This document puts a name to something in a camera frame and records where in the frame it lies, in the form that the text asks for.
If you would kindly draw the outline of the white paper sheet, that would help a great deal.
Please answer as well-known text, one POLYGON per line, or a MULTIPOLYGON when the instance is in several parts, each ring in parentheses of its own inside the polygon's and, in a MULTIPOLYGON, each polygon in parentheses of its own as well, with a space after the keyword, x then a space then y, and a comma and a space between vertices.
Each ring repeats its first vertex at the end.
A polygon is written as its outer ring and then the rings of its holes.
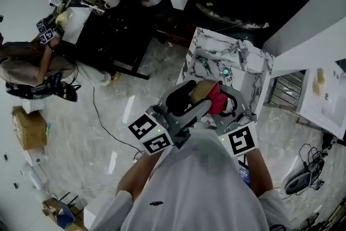
POLYGON ((63 25, 64 35, 62 40, 76 44, 91 11, 88 8, 81 7, 67 8, 66 11, 68 12, 68 21, 63 25))

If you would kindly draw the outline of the black table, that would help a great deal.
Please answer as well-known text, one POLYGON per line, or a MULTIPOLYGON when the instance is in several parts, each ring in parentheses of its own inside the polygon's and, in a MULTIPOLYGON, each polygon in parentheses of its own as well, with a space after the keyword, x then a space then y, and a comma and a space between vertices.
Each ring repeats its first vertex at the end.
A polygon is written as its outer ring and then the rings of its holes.
POLYGON ((148 75, 138 72, 154 34, 147 11, 138 0, 121 0, 103 15, 91 13, 77 42, 63 41, 57 52, 98 70, 148 80, 148 75))

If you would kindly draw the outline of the person's right forearm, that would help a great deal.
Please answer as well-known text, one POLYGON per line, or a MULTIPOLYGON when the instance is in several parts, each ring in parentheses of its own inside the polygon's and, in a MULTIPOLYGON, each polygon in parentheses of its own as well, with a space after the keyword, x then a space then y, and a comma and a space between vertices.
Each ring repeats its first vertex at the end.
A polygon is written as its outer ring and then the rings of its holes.
POLYGON ((257 197, 273 190, 273 182, 263 156, 259 149, 247 152, 245 155, 250 177, 250 188, 257 197))

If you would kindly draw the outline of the steel faucet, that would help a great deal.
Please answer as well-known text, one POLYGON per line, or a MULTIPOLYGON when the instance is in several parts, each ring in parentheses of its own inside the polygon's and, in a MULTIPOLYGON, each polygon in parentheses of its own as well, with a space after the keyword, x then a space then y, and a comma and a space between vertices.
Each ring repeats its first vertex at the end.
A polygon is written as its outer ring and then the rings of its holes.
POLYGON ((248 71, 247 57, 249 56, 248 48, 244 45, 242 40, 237 40, 236 50, 238 54, 239 64, 242 71, 248 71))

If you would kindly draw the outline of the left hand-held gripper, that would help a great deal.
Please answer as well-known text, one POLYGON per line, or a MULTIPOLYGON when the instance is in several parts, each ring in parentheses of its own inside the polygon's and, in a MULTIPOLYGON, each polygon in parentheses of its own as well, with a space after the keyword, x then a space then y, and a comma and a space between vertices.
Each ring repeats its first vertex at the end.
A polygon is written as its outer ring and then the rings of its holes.
POLYGON ((190 138, 192 127, 211 108, 211 100, 203 99, 188 108, 190 93, 196 86, 194 80, 184 81, 166 91, 159 102, 128 125, 133 135, 148 155, 169 146, 181 149, 190 138))

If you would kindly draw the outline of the white t-shirt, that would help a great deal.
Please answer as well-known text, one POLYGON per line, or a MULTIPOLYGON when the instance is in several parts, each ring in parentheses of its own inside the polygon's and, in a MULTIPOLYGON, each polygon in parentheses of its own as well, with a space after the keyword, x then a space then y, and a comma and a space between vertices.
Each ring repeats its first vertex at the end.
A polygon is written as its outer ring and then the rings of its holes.
POLYGON ((214 131, 165 149, 139 197, 120 191, 89 231, 291 231, 276 190, 257 197, 214 131))

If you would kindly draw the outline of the white box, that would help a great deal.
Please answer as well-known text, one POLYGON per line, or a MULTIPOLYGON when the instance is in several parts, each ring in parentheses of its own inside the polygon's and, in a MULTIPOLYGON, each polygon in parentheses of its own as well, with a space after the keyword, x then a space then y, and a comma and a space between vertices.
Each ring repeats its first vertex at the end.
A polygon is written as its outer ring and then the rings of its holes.
POLYGON ((100 193, 94 200, 92 200, 83 210, 84 218, 83 223, 87 230, 89 230, 95 221, 96 216, 101 209, 111 202, 114 198, 114 193, 104 191, 100 193))

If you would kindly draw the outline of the grey oval device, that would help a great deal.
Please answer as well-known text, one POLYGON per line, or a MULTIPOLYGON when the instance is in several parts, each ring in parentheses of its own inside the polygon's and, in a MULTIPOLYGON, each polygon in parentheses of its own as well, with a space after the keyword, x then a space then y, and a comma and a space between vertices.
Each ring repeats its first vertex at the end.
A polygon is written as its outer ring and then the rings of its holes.
POLYGON ((295 194, 310 186, 311 172, 299 173, 289 179, 284 190, 287 195, 295 194))

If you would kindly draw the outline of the small cardboard box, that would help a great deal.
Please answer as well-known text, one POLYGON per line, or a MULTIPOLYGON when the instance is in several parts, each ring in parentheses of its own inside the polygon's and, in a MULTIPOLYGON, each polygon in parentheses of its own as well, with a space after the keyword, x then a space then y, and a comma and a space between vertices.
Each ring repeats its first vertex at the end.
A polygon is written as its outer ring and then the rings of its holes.
POLYGON ((13 107, 14 132, 23 150, 44 148, 47 143, 47 123, 39 111, 29 114, 22 107, 13 107))

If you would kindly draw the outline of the person's left forearm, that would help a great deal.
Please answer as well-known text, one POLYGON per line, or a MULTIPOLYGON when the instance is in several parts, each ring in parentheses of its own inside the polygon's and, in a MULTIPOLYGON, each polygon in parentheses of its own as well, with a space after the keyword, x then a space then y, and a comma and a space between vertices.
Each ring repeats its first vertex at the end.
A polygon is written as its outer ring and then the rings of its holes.
POLYGON ((159 151, 152 155, 144 153, 121 178, 117 186, 116 195, 120 191, 125 191, 128 192, 131 195, 132 200, 135 201, 142 192, 162 153, 163 151, 159 151))

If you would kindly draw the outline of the blue screen device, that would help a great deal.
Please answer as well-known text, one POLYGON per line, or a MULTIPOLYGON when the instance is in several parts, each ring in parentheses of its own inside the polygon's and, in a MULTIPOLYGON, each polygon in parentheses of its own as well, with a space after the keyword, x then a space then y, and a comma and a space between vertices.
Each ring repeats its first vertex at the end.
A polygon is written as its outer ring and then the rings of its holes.
POLYGON ((238 162, 238 165, 239 165, 239 170, 238 170, 238 172, 239 172, 239 174, 240 174, 242 180, 243 180, 248 186, 250 186, 250 177, 249 177, 249 168, 248 168, 248 166, 247 166, 245 163, 241 162, 241 161, 238 162))

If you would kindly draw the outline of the white sink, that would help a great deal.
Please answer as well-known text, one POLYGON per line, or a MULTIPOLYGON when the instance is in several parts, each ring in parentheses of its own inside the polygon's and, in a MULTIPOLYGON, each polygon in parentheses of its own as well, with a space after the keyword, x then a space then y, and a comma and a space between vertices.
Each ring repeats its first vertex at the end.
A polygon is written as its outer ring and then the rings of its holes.
POLYGON ((346 72, 333 61, 307 69, 296 112, 307 121, 342 139, 346 132, 346 72), (325 82, 320 84, 321 95, 312 92, 317 69, 324 70, 325 82))

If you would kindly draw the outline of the tan wooden bowl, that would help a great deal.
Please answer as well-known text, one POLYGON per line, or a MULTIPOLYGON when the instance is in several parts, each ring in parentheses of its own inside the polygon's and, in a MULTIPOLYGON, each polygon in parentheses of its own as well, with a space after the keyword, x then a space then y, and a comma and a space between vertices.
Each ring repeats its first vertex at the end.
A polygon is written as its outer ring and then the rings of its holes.
POLYGON ((218 81, 201 80, 197 82, 190 94, 191 104, 196 104, 200 100, 210 100, 215 102, 220 95, 218 81))

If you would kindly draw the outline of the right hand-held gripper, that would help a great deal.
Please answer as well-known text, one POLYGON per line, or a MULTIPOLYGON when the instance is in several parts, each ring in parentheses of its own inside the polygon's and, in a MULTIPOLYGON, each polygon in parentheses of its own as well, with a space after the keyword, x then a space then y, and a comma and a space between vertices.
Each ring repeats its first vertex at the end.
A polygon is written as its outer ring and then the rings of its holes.
POLYGON ((211 115, 222 146, 231 157, 258 149, 257 115, 249 107, 240 91, 220 85, 220 93, 227 97, 225 111, 211 115))

